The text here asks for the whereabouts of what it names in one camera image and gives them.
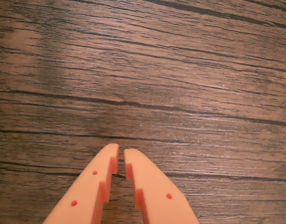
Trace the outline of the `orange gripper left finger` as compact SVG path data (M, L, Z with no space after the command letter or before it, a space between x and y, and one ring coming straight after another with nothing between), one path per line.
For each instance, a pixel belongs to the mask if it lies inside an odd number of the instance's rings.
M118 172L119 145L102 148L45 219L45 224L99 224Z

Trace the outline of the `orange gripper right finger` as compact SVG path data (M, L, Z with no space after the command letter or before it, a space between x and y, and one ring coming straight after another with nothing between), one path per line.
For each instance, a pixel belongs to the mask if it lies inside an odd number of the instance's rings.
M126 178L145 224L199 223L184 194L142 152L124 150Z

